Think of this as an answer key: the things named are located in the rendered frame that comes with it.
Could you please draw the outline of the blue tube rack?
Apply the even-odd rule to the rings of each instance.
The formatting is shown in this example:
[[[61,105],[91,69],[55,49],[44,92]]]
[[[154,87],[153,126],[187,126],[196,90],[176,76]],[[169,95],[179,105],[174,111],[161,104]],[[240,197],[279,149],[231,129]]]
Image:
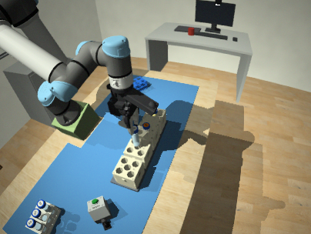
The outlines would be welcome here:
[[[143,91],[143,90],[145,90],[145,89],[147,89],[148,88],[148,86],[147,86],[147,81],[145,80],[145,79],[143,79],[142,77],[138,77],[138,79],[140,79],[140,80],[137,80],[137,78],[135,79],[136,80],[136,82],[133,82],[133,84],[134,84],[134,88],[135,89],[138,89],[140,92],[141,91]],[[143,81],[142,81],[143,80]],[[139,82],[139,84],[138,84],[138,82]],[[144,84],[144,85],[143,85]],[[137,87],[138,86],[138,87]]]

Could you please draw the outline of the blue tube cap with white dot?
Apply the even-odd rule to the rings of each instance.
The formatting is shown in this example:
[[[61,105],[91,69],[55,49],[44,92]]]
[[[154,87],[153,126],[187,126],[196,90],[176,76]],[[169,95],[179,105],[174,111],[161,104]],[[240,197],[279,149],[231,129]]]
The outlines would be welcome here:
[[[40,199],[40,200],[37,202],[37,206],[38,206],[40,209],[45,210],[46,212],[50,212],[51,209],[52,209],[51,206],[48,205],[43,199]],[[54,212],[55,212],[55,209],[53,209],[51,215],[53,215]]]

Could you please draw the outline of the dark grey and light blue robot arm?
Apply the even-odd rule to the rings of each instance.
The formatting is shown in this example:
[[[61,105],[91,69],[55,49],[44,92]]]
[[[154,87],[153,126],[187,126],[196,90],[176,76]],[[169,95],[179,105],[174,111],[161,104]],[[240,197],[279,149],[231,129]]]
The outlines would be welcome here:
[[[69,126],[81,113],[72,97],[97,66],[107,68],[114,89],[127,89],[133,83],[129,41],[117,35],[103,42],[81,42],[76,57],[66,57],[39,18],[37,4],[38,0],[0,0],[0,48],[47,81],[38,90],[38,100],[60,125]],[[159,106],[134,87],[123,98],[150,115]]]

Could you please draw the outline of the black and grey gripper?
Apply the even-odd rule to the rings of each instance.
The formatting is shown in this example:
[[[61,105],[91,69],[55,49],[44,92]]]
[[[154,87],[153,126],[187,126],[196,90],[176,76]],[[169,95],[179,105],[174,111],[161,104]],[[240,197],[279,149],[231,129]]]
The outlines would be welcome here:
[[[109,112],[111,115],[121,116],[122,121],[118,121],[118,124],[121,127],[128,129],[129,134],[133,135],[134,127],[132,122],[134,121],[134,125],[139,124],[139,108],[133,105],[131,102],[127,101],[123,98],[123,96],[133,89],[133,84],[129,86],[127,89],[114,89],[111,87],[110,83],[106,86],[107,89],[110,89],[112,97],[108,101]],[[125,93],[125,94],[116,94],[116,93]],[[113,101],[112,101],[113,99]],[[124,115],[125,114],[125,115]]]

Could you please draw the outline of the sample tube with blue cap and pink liquid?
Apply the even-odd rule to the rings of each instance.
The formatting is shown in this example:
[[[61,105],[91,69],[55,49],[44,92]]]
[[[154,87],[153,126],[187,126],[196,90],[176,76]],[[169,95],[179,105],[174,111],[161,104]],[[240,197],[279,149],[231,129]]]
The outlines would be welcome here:
[[[148,122],[145,122],[142,124],[144,132],[148,132],[150,129],[150,124]]]

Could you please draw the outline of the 50 ml tube with dark blue cap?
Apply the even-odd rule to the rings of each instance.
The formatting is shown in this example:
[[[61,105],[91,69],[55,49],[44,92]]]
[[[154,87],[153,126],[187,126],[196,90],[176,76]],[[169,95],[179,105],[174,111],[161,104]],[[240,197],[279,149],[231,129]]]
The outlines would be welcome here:
[[[133,141],[133,145],[138,147],[140,145],[140,141],[139,141],[139,128],[137,125],[133,126],[134,128],[134,133],[132,135],[132,141]]]

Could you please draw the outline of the white tube rack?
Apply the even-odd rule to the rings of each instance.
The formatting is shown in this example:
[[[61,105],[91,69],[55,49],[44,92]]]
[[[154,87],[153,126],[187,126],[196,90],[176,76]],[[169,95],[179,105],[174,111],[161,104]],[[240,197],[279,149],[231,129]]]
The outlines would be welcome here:
[[[30,216],[30,218],[33,218],[34,220],[36,220],[36,221],[38,221],[38,222],[40,222],[40,223],[42,224],[42,229],[38,231],[38,230],[36,230],[36,229],[32,229],[32,228],[29,228],[29,227],[26,226],[28,229],[30,229],[30,230],[32,230],[32,231],[34,231],[34,232],[37,232],[38,234],[50,234],[51,231],[52,231],[52,229],[53,229],[53,227],[54,227],[54,225],[55,225],[55,222],[56,222],[56,220],[57,220],[57,218],[59,217],[59,214],[60,214],[60,212],[61,212],[61,209],[59,209],[58,207],[56,207],[56,206],[54,206],[53,204],[50,204],[50,203],[48,203],[48,202],[46,202],[46,203],[47,203],[48,205],[50,205],[52,209],[51,209],[50,212],[46,212],[46,211],[43,210],[43,209],[39,209],[39,210],[41,210],[41,212],[43,212],[43,213],[45,213],[45,214],[47,215],[47,219],[46,219],[44,222],[41,221],[41,220],[39,220],[39,219],[37,219],[37,218],[34,218],[33,216]],[[53,215],[51,215],[53,209],[55,209],[55,212],[54,212]],[[46,224],[47,221],[48,221],[48,219],[49,219],[49,217],[51,218],[51,220],[50,220],[49,224]],[[47,227],[47,229],[46,229],[45,232],[42,232],[43,229],[45,228],[45,225],[48,226],[48,227]]]

